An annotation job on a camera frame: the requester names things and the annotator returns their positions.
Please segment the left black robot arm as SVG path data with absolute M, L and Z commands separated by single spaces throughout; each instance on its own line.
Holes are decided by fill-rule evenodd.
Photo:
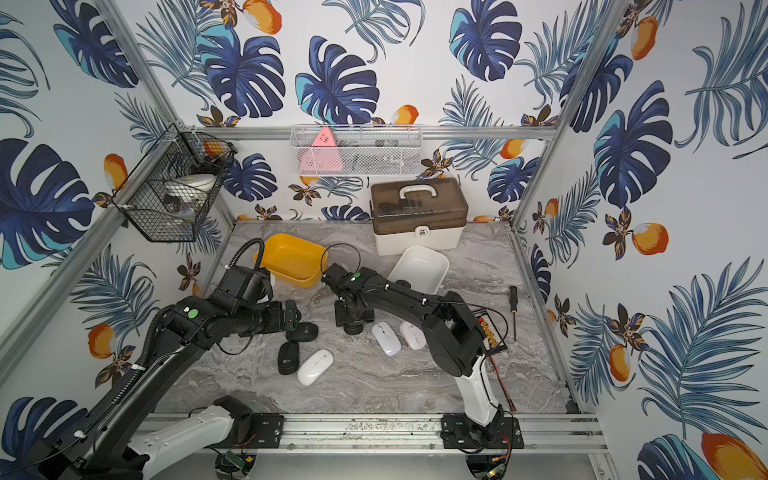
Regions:
M 141 354 L 90 410 L 50 399 L 21 399 L 9 412 L 2 449 L 13 456 L 4 479 L 150 479 L 207 447 L 246 449 L 259 438 L 253 411 L 225 396 L 182 422 L 141 436 L 139 427 L 170 387 L 230 336 L 295 330 L 292 300 L 271 298 L 264 268 L 232 266 L 207 298 L 187 297 L 157 312 Z

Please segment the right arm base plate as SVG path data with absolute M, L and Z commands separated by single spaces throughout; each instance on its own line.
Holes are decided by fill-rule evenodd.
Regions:
M 481 426 L 465 414 L 445 414 L 440 420 L 443 446 L 465 452 L 481 450 L 522 450 L 525 443 L 517 418 L 497 415 L 489 425 Z

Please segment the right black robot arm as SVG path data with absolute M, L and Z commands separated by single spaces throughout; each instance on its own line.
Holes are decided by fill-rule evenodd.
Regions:
M 457 382 L 469 428 L 487 440 L 500 433 L 504 408 L 492 395 L 484 368 L 498 348 L 458 293 L 426 294 L 372 269 L 350 272 L 336 263 L 324 271 L 321 281 L 337 296 L 335 323 L 345 333 L 360 334 L 378 310 L 421 331 L 436 365 Z

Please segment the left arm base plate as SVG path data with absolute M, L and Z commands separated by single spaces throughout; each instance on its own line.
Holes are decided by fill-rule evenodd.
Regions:
M 252 413 L 235 420 L 234 426 L 216 448 L 228 449 L 278 449 L 280 447 L 285 417 L 280 414 Z

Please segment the yellow plastic bin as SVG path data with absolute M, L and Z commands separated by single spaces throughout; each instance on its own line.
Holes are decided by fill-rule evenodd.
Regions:
M 323 246 L 286 233 L 268 238 L 254 261 L 277 280 L 303 289 L 313 287 L 328 266 Z

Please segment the white plastic bin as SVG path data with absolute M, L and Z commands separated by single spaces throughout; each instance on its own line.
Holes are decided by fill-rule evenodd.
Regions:
M 388 279 L 405 281 L 412 290 L 434 295 L 449 269 L 450 261 L 445 255 L 423 246 L 411 246 L 401 255 Z

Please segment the black mouse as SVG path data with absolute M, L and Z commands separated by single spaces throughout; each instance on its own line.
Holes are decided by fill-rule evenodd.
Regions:
M 314 341 L 319 335 L 319 327 L 311 322 L 300 322 L 295 330 L 286 333 L 290 342 L 307 343 Z
M 300 366 L 300 347 L 298 342 L 287 341 L 278 351 L 277 368 L 280 375 L 291 375 L 298 371 Z
M 363 332 L 363 324 L 346 324 L 343 326 L 343 331 L 350 336 L 359 335 Z

